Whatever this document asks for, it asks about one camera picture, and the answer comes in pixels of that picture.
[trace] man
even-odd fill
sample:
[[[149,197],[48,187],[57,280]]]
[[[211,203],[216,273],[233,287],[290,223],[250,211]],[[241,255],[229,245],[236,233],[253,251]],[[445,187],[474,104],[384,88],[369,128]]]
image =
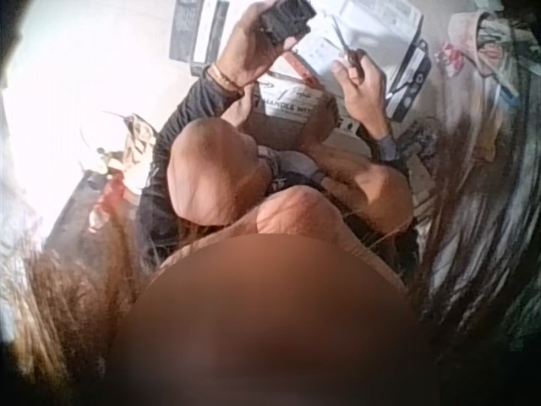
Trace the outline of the man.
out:
[[[273,3],[256,3],[246,11],[219,60],[203,73],[160,132],[138,211],[145,262],[152,268],[187,244],[195,226],[208,227],[194,235],[206,237],[202,244],[242,233],[276,232],[336,241],[338,237],[324,234],[337,229],[337,235],[346,235],[346,243],[339,238],[342,248],[361,250],[361,241],[377,244],[412,221],[407,180],[394,169],[403,165],[385,119],[382,75],[367,56],[358,55],[366,73],[363,83],[354,69],[339,62],[333,72],[348,111],[367,129],[374,158],[384,166],[322,145],[336,126],[336,104],[328,97],[303,131],[302,154],[258,148],[251,137],[219,119],[233,103],[245,100],[245,86],[301,39],[288,38],[273,46],[258,30],[260,14]],[[325,192],[332,205],[319,192]],[[342,215],[354,215],[342,219],[335,207]],[[319,209],[329,216],[321,216]],[[342,229],[344,224],[354,235]],[[412,253],[411,239],[409,247]]]

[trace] hair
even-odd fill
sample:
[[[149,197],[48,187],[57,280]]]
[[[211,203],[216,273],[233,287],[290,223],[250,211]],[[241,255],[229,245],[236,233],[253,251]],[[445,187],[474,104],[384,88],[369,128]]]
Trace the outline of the hair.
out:
[[[536,81],[532,93],[532,78],[520,69],[518,79],[521,106],[499,133],[495,162],[472,164],[472,145],[488,125],[477,112],[439,133],[438,193],[421,263],[407,285],[445,404],[494,400],[491,391],[506,378],[502,356],[539,340],[541,92]],[[98,399],[115,331],[148,282],[122,223],[113,218],[102,233],[103,270],[27,244],[3,263],[3,275],[13,276],[3,278],[3,299],[16,329],[3,364],[16,365],[12,390],[30,401]]]

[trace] fabric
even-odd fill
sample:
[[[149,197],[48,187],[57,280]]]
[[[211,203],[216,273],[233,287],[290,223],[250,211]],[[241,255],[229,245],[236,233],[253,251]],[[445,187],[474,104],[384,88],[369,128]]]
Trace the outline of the fabric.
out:
[[[190,122],[198,118],[220,117],[238,98],[238,94],[224,91],[205,73],[190,89],[184,101],[158,134],[147,185],[143,189],[136,218],[136,235],[144,253],[142,260],[150,272],[187,243],[188,232],[192,228],[190,226],[195,226],[177,217],[169,197],[167,166],[174,140]],[[382,156],[389,155],[389,151],[385,149],[388,146],[388,144],[381,146],[384,149],[380,151]],[[273,165],[270,166],[275,170],[278,168],[268,195],[299,185],[309,186],[325,193],[317,181],[321,178],[320,171],[307,156],[301,156],[302,154],[298,152],[293,154],[272,150],[264,152],[261,149],[259,155],[265,160],[273,161]],[[389,165],[392,166],[399,161],[390,162]],[[332,196],[328,197],[342,213],[348,213],[348,209],[340,201]],[[359,217],[346,215],[345,221],[361,241],[379,254],[376,243],[383,236],[371,230]],[[217,230],[219,228],[205,228],[196,238],[202,238]]]

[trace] black long-sleeve shirt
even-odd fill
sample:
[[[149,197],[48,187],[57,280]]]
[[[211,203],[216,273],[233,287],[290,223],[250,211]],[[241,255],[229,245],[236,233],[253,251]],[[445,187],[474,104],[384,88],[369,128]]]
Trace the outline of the black long-sleeve shirt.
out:
[[[169,194],[167,167],[173,142],[186,125],[198,118],[220,117],[238,98],[238,94],[223,90],[205,73],[192,86],[186,98],[158,134],[147,186],[143,189],[136,218],[136,234],[139,247],[143,251],[142,260],[145,267],[155,269],[169,255],[187,244],[187,237],[192,229],[189,223],[180,219],[175,213]],[[389,140],[380,143],[379,147],[373,148],[373,151],[379,161],[404,173],[404,166],[398,159],[392,140],[391,143]],[[298,185],[307,185],[324,191],[320,185],[300,173],[280,173],[279,179],[275,179],[273,187],[270,188],[270,193],[277,193]],[[333,199],[332,196],[330,200],[343,213],[348,212],[340,201]],[[359,217],[345,216],[345,222],[368,246],[372,246],[382,237],[371,230]],[[217,229],[219,228],[206,228],[194,237],[204,237]]]

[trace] scissors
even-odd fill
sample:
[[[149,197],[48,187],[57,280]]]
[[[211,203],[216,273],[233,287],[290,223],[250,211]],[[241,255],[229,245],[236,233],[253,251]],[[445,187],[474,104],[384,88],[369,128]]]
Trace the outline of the scissors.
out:
[[[344,52],[347,56],[347,61],[349,62],[352,67],[354,67],[357,70],[358,79],[361,83],[364,82],[364,69],[361,66],[361,62],[359,61],[357,52],[351,49],[347,46],[346,40],[344,40],[344,36],[342,35],[342,32],[340,31],[340,26],[338,25],[338,21],[336,21],[336,17],[332,16],[332,21],[334,25],[334,29],[336,32],[336,35],[338,36],[338,39],[340,40],[340,43],[342,44],[342,48],[344,49]]]

